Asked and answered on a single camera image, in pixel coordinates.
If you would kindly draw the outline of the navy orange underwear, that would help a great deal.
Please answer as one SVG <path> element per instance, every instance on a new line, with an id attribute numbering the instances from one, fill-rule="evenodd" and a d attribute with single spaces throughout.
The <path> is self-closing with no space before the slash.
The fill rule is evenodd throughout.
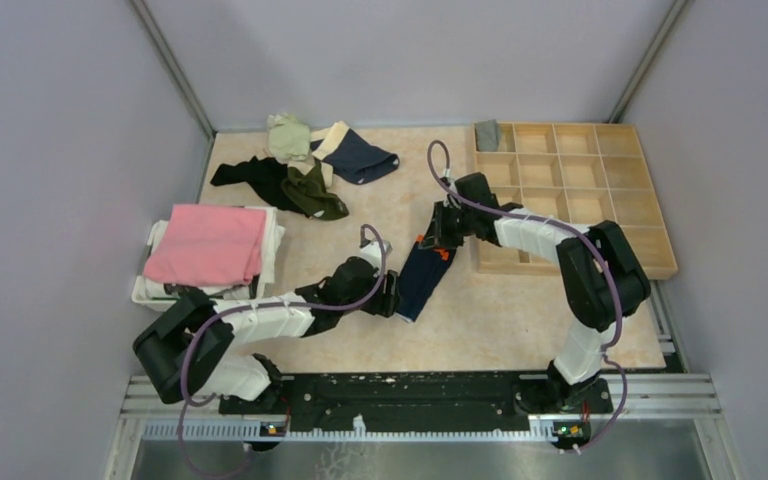
<path id="1" fill-rule="evenodd" d="M 417 236 L 398 278 L 400 300 L 395 313 L 409 323 L 418 320 L 457 254 L 456 249 L 422 248 L 423 240 L 423 235 Z"/>

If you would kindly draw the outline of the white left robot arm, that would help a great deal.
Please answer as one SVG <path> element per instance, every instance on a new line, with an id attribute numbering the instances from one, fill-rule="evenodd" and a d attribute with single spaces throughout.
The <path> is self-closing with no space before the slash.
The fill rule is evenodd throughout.
<path id="1" fill-rule="evenodd" d="M 287 402 L 277 366 L 263 354 L 243 357 L 234 349 L 323 334 L 356 310 L 390 317 L 400 303 L 398 280 L 396 271 L 352 256 L 318 283 L 256 302 L 187 292 L 137 336 L 132 350 L 164 404 L 201 406 L 214 396 L 225 413 L 275 413 Z"/>

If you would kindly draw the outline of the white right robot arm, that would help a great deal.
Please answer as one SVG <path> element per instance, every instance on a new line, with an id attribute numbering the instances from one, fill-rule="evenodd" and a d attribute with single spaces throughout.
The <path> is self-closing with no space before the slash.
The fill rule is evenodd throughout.
<path id="1" fill-rule="evenodd" d="M 560 412 L 572 412 L 619 342 L 623 321 L 651 294 L 650 281 L 619 224 L 571 224 L 510 202 L 501 205 L 486 177 L 440 177 L 446 198 L 436 202 L 431 247 L 454 248 L 474 237 L 556 266 L 573 314 L 561 351 L 547 368 L 539 394 Z"/>

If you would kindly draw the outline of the grey underwear white waistband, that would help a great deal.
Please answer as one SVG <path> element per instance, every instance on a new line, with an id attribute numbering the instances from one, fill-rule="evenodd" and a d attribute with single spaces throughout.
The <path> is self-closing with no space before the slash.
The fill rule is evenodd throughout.
<path id="1" fill-rule="evenodd" d="M 496 152 L 499 148 L 501 129 L 497 120 L 484 120 L 474 124 L 476 149 L 479 152 Z"/>

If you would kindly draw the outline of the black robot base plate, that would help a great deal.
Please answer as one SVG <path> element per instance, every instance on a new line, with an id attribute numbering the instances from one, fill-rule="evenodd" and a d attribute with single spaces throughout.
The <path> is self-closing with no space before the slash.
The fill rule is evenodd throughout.
<path id="1" fill-rule="evenodd" d="M 547 380 L 531 371 L 297 374 L 262 400 L 227 395 L 218 411 L 279 416 L 293 433 L 348 431 L 356 418 L 371 433 L 483 433 L 525 431 L 541 414 L 582 420 L 614 410 L 603 379 L 560 404 L 539 394 Z"/>

